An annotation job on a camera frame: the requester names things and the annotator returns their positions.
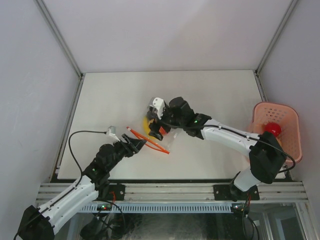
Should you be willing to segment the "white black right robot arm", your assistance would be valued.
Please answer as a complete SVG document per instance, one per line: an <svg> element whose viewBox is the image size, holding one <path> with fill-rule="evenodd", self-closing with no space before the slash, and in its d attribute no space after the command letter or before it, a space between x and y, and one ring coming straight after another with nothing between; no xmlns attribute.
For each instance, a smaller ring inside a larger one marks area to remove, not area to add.
<svg viewBox="0 0 320 240"><path fill-rule="evenodd" d="M272 184L287 159L272 133L249 133L226 126L209 115L194 112L182 97L169 103L159 97L152 98L146 117L150 121L149 135L159 141L165 134L183 130L191 137L218 142L246 156L249 167L238 172L228 185L227 196L233 201L242 199L257 184Z"/></svg>

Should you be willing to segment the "aluminium corner frame post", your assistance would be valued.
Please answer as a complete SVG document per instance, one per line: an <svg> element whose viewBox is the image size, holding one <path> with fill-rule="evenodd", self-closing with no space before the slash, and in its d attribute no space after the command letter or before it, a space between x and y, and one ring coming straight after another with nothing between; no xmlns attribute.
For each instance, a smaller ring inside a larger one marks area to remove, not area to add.
<svg viewBox="0 0 320 240"><path fill-rule="evenodd" d="M279 41L283 31L285 30L290 18L292 17L294 11L296 10L297 6L299 5L300 0L291 0L289 2L289 5L287 9L285 10L269 44L267 45L266 50L264 51L261 60L259 61L256 69L255 69L255 75L259 78L260 74L270 56L272 53L273 49L275 48L277 42Z"/></svg>

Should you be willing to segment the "red fake apple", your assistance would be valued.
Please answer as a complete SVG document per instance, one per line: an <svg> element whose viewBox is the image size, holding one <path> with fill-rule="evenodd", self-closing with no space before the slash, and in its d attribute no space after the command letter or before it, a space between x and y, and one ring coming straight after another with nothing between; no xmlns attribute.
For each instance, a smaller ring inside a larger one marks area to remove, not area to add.
<svg viewBox="0 0 320 240"><path fill-rule="evenodd" d="M278 137L282 132L282 128L279 124L275 122L268 122L264 126L264 131L273 134L275 137Z"/></svg>

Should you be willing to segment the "left aluminium corner post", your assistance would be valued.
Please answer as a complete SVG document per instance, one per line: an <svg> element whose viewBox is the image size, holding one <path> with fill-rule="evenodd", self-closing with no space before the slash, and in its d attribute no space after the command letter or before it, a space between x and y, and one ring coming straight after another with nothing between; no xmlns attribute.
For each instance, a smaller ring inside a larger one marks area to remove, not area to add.
<svg viewBox="0 0 320 240"><path fill-rule="evenodd" d="M63 54L65 55L67 61L71 65L72 69L74 70L77 77L81 80L83 77L83 73L71 52L65 38L63 37L56 21L54 20L52 14L50 13L46 3L44 0L34 0L33 1L38 8L40 14L42 15L44 21L46 22L49 30L51 31L53 37L55 38L56 42L58 43L60 49L62 50Z"/></svg>

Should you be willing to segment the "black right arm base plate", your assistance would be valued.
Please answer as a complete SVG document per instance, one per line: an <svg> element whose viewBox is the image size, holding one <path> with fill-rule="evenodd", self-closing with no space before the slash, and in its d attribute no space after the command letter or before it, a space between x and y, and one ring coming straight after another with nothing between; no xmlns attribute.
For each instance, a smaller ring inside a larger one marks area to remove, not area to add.
<svg viewBox="0 0 320 240"><path fill-rule="evenodd" d="M230 184L215 184L213 185L214 199L216 201L245 201L248 197L251 200L260 200L258 187L255 185L247 191L241 191Z"/></svg>

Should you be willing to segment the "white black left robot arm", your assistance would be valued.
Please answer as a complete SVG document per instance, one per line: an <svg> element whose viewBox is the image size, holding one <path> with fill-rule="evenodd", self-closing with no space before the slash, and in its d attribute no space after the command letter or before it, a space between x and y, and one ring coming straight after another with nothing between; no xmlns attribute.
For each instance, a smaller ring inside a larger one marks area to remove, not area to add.
<svg viewBox="0 0 320 240"><path fill-rule="evenodd" d="M111 170L122 159L139 153L147 142L126 134L122 138L102 145L80 177L59 195L38 207L27 207L16 236L23 240L53 240L79 210L94 200L106 199Z"/></svg>

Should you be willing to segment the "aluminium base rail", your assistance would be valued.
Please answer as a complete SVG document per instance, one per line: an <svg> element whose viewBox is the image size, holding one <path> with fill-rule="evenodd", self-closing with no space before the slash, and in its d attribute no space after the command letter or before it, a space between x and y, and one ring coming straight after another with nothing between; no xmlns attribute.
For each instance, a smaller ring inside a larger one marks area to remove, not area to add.
<svg viewBox="0 0 320 240"><path fill-rule="evenodd" d="M219 183L125 183L124 202L227 202L215 200L213 185ZM302 182L261 183L257 186L264 203L295 203L308 200Z"/></svg>

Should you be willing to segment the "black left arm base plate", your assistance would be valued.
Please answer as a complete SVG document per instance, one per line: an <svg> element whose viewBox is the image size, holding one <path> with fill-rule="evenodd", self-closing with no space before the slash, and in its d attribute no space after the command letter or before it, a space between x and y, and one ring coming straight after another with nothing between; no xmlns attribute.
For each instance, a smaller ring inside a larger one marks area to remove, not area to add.
<svg viewBox="0 0 320 240"><path fill-rule="evenodd" d="M99 193L98 199L101 201L123 201L125 199L126 186L124 184L109 184Z"/></svg>

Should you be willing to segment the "orange fake peach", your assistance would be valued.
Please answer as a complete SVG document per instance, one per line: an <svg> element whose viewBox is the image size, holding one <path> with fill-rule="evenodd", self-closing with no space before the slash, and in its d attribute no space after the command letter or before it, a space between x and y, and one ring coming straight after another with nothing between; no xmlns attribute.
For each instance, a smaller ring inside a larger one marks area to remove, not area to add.
<svg viewBox="0 0 320 240"><path fill-rule="evenodd" d="M280 138L276 136L275 139L277 140L278 144L282 147L282 142L281 142Z"/></svg>

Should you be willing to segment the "pink plastic basket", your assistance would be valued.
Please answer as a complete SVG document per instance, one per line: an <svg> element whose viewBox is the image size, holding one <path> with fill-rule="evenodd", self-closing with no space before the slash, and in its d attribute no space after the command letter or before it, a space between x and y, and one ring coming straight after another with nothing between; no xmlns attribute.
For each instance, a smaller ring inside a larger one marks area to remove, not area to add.
<svg viewBox="0 0 320 240"><path fill-rule="evenodd" d="M250 133L272 132L285 153L298 164L303 157L299 116L290 106L272 102L260 102L253 108Z"/></svg>

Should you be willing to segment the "yellow fake banana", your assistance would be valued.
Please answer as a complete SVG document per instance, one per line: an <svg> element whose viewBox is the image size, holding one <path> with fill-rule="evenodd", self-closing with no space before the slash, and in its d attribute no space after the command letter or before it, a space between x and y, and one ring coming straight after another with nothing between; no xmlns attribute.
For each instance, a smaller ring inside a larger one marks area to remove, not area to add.
<svg viewBox="0 0 320 240"><path fill-rule="evenodd" d="M151 129L149 128L149 125L150 123L153 122L153 119L152 120L149 120L146 116L143 117L143 120L142 120L142 128L145 132L145 135L152 139L152 140L156 140L156 138L154 136L151 136L150 135L150 132L151 132Z"/></svg>

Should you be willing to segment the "clear zip top bag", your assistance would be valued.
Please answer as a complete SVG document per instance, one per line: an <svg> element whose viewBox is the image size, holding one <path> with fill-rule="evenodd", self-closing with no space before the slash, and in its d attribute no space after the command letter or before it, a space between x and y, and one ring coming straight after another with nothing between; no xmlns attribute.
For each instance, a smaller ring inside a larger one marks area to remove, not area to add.
<svg viewBox="0 0 320 240"><path fill-rule="evenodd" d="M181 133L181 130L162 126L162 128L164 128L164 130L166 131L166 135L163 135L163 140L159 141L157 139L150 139L146 136L143 130L144 116L146 116L146 114L143 116L140 116L138 120L135 120L132 123L128 124L126 127L127 130L136 138L146 140L147 142L145 145L150 149L153 149L155 151L162 152L168 155L171 152L171 146L173 145L174 140Z"/></svg>

